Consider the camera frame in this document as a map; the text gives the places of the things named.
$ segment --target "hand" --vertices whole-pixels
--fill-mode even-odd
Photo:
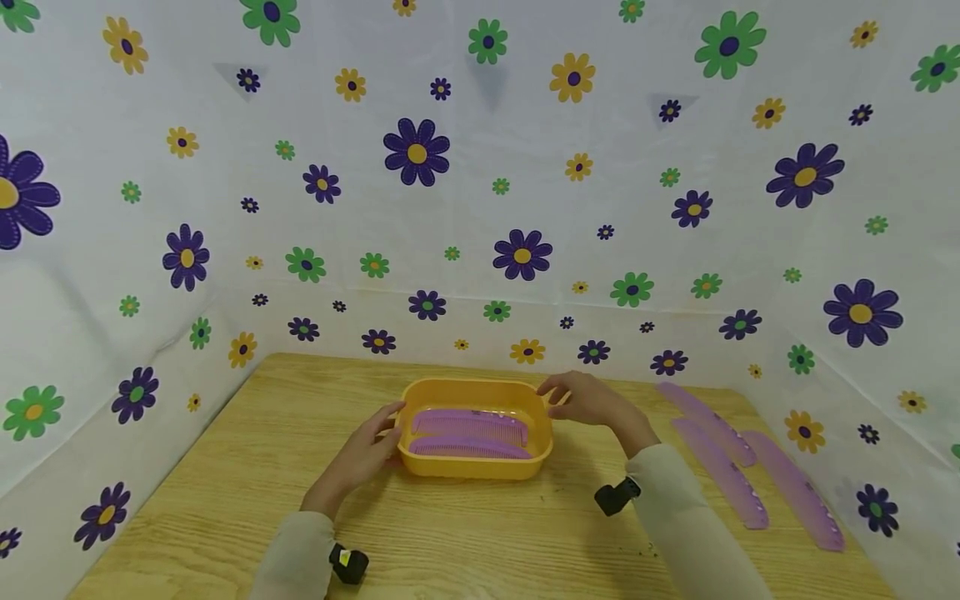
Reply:
[[[394,402],[381,407],[350,434],[324,474],[303,497],[301,511],[323,513],[331,520],[336,517],[347,495],[370,481],[393,455],[402,430],[394,427],[390,415],[403,406],[403,402]]]

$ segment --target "flower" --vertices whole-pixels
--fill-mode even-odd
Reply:
[[[361,335],[360,339],[363,340],[363,347],[369,348],[370,352],[374,354],[389,354],[390,350],[396,350],[396,338],[387,333],[386,329],[371,329],[370,332],[366,335]]]
[[[143,419],[146,409],[156,404],[154,392],[160,387],[160,380],[154,377],[153,367],[137,367],[130,379],[124,379],[117,386],[118,397],[110,404],[110,411],[119,413],[117,420],[121,425],[128,420]]]
[[[856,499],[860,501],[857,511],[860,516],[867,519],[867,525],[870,531],[883,531],[887,538],[894,536],[894,530],[900,528],[894,515],[899,508],[896,502],[889,501],[890,493],[886,488],[875,489],[871,484],[863,488],[863,492],[856,493]]]
[[[325,164],[320,165],[319,169],[317,165],[311,164],[310,170],[303,174],[303,180],[306,181],[303,189],[307,194],[313,194],[320,204],[324,201],[333,204],[334,197],[340,196],[340,188],[337,186],[340,178],[330,173]]]
[[[806,411],[801,413],[790,411],[790,417],[783,422],[786,424],[786,437],[796,442],[801,452],[816,454],[820,446],[827,443],[824,436],[820,435],[824,432],[824,425],[811,420],[810,414]]]
[[[286,254],[287,271],[300,278],[300,281],[313,281],[317,283],[320,278],[326,276],[324,260],[314,255],[312,248],[301,250],[300,246],[294,246],[291,253]]]
[[[860,432],[860,439],[867,444],[876,445],[880,441],[880,432],[875,430],[872,425],[861,424],[857,427]]]
[[[247,366],[247,361],[253,360],[253,351],[256,350],[256,340],[252,333],[241,331],[240,336],[230,341],[230,352],[227,358],[230,361],[230,368],[241,369]]]
[[[543,354],[546,348],[540,345],[540,340],[520,340],[519,344],[511,344],[510,357],[516,359],[517,364],[526,363],[533,365],[539,360],[543,360]]]
[[[577,354],[577,358],[584,361],[585,365],[593,363],[594,365],[599,365],[600,361],[607,360],[610,356],[610,347],[607,344],[600,340],[587,340],[586,344],[580,346],[580,353]]]
[[[472,43],[467,47],[467,52],[477,55],[480,64],[496,64],[497,57],[507,54],[507,44],[503,43],[507,41],[507,32],[500,29],[498,19],[489,23],[487,19],[480,19],[477,28],[470,30],[469,36]]]
[[[13,432],[13,440],[22,442],[27,434],[39,438],[46,430],[60,420],[58,409],[63,406],[63,396],[57,396],[57,388],[48,385],[41,392],[37,386],[23,391],[22,398],[13,398],[7,402],[10,416],[3,421],[4,431]]]
[[[926,410],[926,398],[920,396],[916,392],[900,392],[900,395],[897,396],[897,399],[900,401],[900,408],[908,413],[915,413],[919,415]]]
[[[756,326],[763,321],[762,318],[756,313],[755,310],[747,312],[742,308],[738,308],[736,314],[726,317],[723,320],[723,324],[720,325],[720,333],[724,334],[725,340],[732,340],[736,338],[737,340],[742,340],[747,337],[748,334],[756,333]]]
[[[179,289],[185,283],[186,291],[192,292],[197,281],[206,279],[204,263],[210,259],[210,251],[204,248],[204,233],[197,229],[191,235],[190,226],[180,224],[180,237],[168,233],[167,246],[172,252],[163,255],[163,268],[173,271],[170,285]]]
[[[190,325],[190,343],[193,345],[193,349],[204,349],[204,346],[210,343],[210,332],[213,328],[210,326],[210,319],[205,319],[200,317],[197,319],[197,322]]]
[[[367,78],[360,77],[356,69],[340,69],[340,75],[333,78],[337,84],[337,93],[347,102],[360,102],[367,95]]]
[[[797,159],[781,158],[774,170],[782,177],[767,182],[767,191],[780,192],[777,206],[783,208],[797,199],[797,208],[807,208],[813,195],[823,196],[833,189],[829,178],[843,171],[843,160],[830,160],[837,154],[836,144],[827,144],[820,153],[813,144],[803,144],[797,151]]]
[[[453,85],[446,80],[446,77],[442,79],[438,77],[430,84],[430,93],[433,94],[434,100],[446,100],[453,93],[452,90]]]
[[[596,73],[597,68],[590,61],[589,54],[582,54],[580,58],[574,56],[572,52],[564,55],[564,63],[559,62],[553,65],[553,81],[550,82],[550,91],[559,92],[557,99],[561,102],[573,100],[576,104],[583,100],[584,94],[593,90],[591,77]]]
[[[672,377],[676,374],[677,371],[683,371],[686,369],[686,361],[690,360],[689,357],[684,356],[682,350],[664,350],[663,354],[658,354],[654,356],[653,361],[650,364],[650,369],[656,371],[657,375],[663,375],[664,373],[667,376]]]
[[[290,335],[296,335],[301,342],[313,342],[320,335],[320,326],[307,318],[294,317],[287,326],[290,327]]]
[[[697,50],[693,59],[705,62],[704,77],[713,77],[720,72],[724,79],[736,76],[737,65],[750,66],[756,62],[756,50],[767,37],[767,30],[754,29],[760,19],[756,12],[747,12],[736,22],[736,12],[727,11],[720,18],[720,29],[710,25],[700,34],[707,43]]]
[[[888,337],[884,327],[896,329],[903,324],[899,312],[887,310],[900,300],[897,293],[884,290],[874,295],[874,283],[869,279],[858,280],[852,291],[847,284],[838,283],[833,295],[836,300],[824,302],[824,312],[834,317],[828,328],[833,335],[846,331],[851,348],[860,348],[864,336],[874,346],[883,346]]]
[[[294,145],[285,139],[278,140],[274,148],[276,148],[276,155],[284,160],[293,160],[297,155],[294,152]]]
[[[813,360],[813,351],[806,349],[806,346],[803,344],[790,347],[790,351],[786,353],[786,357],[790,361],[790,369],[793,369],[797,375],[809,375],[810,370],[817,364],[816,361]]]
[[[752,119],[756,123],[756,128],[770,129],[775,123],[779,123],[786,111],[786,105],[782,98],[767,98],[763,104],[756,105],[756,112]]]
[[[97,538],[100,541],[112,538],[117,525],[127,519],[127,509],[124,506],[130,502],[130,491],[124,491],[123,488],[122,481],[113,486],[112,490],[110,487],[104,488],[100,492],[100,504],[88,506],[80,514],[80,519],[85,523],[73,535],[73,541],[82,541],[84,550],[92,548]]]
[[[673,187],[680,183],[680,169],[667,169],[660,173],[660,185],[663,187]]]
[[[414,122],[402,118],[396,122],[396,128],[400,135],[383,136],[383,145],[393,151],[384,159],[384,165],[391,171],[402,168],[400,180],[404,185],[413,185],[420,177],[420,183],[430,187],[437,180],[434,171],[446,173],[450,168],[450,161],[440,156],[450,149],[450,140],[445,135],[433,136],[437,126],[430,119],[420,121],[414,130]]]
[[[718,273],[714,273],[713,275],[704,273],[699,279],[693,280],[693,287],[690,288],[690,293],[693,294],[694,298],[708,299],[720,291],[720,285],[723,283],[723,279],[719,277],[720,274]]]
[[[5,0],[3,5],[6,6],[8,2],[10,0]],[[104,29],[104,41],[110,46],[110,59],[117,64],[123,63],[127,75],[132,75],[134,70],[137,73],[143,73],[143,63],[150,58],[150,55],[141,45],[143,36],[136,29],[130,28],[127,19],[121,16],[117,21],[112,16],[108,16],[107,28]]]
[[[678,225],[682,228],[686,226],[697,227],[700,225],[701,219],[710,216],[709,208],[713,205],[713,198],[709,194],[709,192],[697,194],[696,190],[689,190],[686,192],[685,199],[678,198],[674,201],[673,205],[677,209],[670,213],[670,217],[679,219]]]
[[[566,162],[566,176],[571,181],[583,181],[584,177],[590,176],[590,167],[593,161],[589,159],[586,152],[573,155],[573,160]]]
[[[243,15],[243,24],[247,29],[259,29],[260,41],[268,46],[276,39],[288,48],[290,34],[300,31],[300,20],[293,14],[297,0],[240,0],[240,4],[250,9]]]
[[[20,228],[33,235],[53,231],[54,222],[40,209],[60,203],[56,187],[34,181],[43,172],[39,156],[25,150],[7,162],[9,155],[7,138],[0,135],[0,250],[20,245]]]
[[[360,259],[360,271],[366,273],[367,277],[371,279],[374,277],[382,279],[384,275],[390,272],[390,261],[384,258],[380,252],[376,254],[367,252],[367,255]]]
[[[637,308],[641,300],[650,299],[650,290],[654,282],[647,280],[647,274],[636,275],[630,272],[613,283],[610,297],[616,299],[617,306],[626,306],[628,303]]]
[[[493,249],[500,254],[493,260],[493,267],[505,268],[506,278],[522,276],[525,281],[533,281],[536,271],[550,268],[550,262],[545,257],[553,253],[553,246],[540,243],[542,234],[539,231],[532,229],[524,238],[523,231],[512,229],[509,237],[509,242],[500,240],[493,244]]]
[[[920,67],[910,76],[911,82],[917,82],[914,87],[917,91],[933,93],[943,84],[949,84],[957,78],[957,67],[960,67],[960,44],[948,49],[946,44],[937,46],[933,55],[923,57],[917,63]]]
[[[851,46],[865,48],[867,44],[874,41],[878,31],[880,28],[876,25],[876,21],[864,21],[863,25],[853,28],[853,35],[850,37]]]

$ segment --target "yellow flower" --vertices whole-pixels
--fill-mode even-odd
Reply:
[[[900,406],[908,413],[920,414],[926,410],[926,399],[916,392],[901,392],[897,398],[900,399]]]
[[[582,54],[576,58],[572,52],[567,52],[564,56],[564,63],[553,65],[553,76],[556,78],[550,82],[551,91],[559,91],[557,99],[566,102],[572,99],[578,103],[584,98],[585,93],[593,90],[593,82],[590,80],[596,73],[596,67],[588,64],[589,54]]]
[[[874,41],[878,31],[880,31],[880,28],[876,25],[876,21],[864,21],[863,25],[853,28],[850,44],[854,48],[864,48]]]
[[[540,345],[540,340],[520,340],[519,344],[510,346],[513,352],[511,358],[515,358],[517,363],[527,363],[533,365],[539,360],[543,360],[543,353],[546,348]]]
[[[367,78],[360,77],[356,69],[340,69],[333,81],[337,82],[337,93],[347,102],[360,102],[360,96],[367,95]]]
[[[256,350],[256,341],[252,333],[246,331],[240,332],[240,337],[230,342],[230,352],[227,358],[230,359],[230,368],[246,367],[248,360],[253,360],[253,351]]]
[[[590,167],[593,161],[589,159],[587,153],[573,155],[573,160],[566,162],[566,176],[571,181],[583,181],[584,177],[590,176]]]
[[[104,41],[110,45],[110,58],[114,62],[123,62],[127,75],[132,75],[134,70],[143,73],[143,63],[150,55],[140,45],[143,43],[143,36],[130,28],[127,19],[121,16],[117,22],[112,16],[108,16]]]
[[[756,105],[756,112],[754,113],[754,123],[756,123],[756,128],[760,129],[770,129],[774,126],[774,123],[779,123],[781,118],[783,118],[783,112],[786,110],[786,105],[783,103],[782,98],[767,98],[766,101],[761,105]]]
[[[200,148],[197,143],[197,135],[186,130],[184,127],[177,129],[170,128],[170,135],[167,135],[167,143],[170,144],[170,154],[177,155],[177,158],[192,156],[194,150]]]
[[[801,452],[816,454],[817,449],[827,443],[824,436],[820,435],[824,432],[823,424],[810,420],[806,411],[799,414],[797,411],[790,411],[790,417],[783,422],[787,427],[786,437],[796,442]]]

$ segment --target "comb teeth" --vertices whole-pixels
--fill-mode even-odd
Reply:
[[[526,447],[527,425],[497,413],[463,409],[437,409],[414,415],[417,434],[485,438]]]

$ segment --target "pink comb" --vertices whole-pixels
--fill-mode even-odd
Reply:
[[[463,456],[469,458],[529,459],[530,453],[497,440],[466,436],[432,436],[410,442],[410,451],[427,456]]]
[[[486,438],[523,447],[527,445],[526,423],[506,415],[485,411],[456,408],[421,411],[414,415],[413,432]]]

